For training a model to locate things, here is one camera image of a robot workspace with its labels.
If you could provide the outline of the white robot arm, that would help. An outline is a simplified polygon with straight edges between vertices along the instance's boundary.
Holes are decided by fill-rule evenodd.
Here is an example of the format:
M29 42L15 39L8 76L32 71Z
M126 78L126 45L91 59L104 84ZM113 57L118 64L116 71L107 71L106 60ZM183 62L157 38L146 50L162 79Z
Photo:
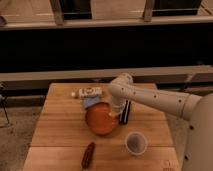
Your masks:
M182 171L213 171L213 93L198 96L183 92L146 89L133 85L123 73L108 85L111 115L122 113L127 100L175 115L189 122Z

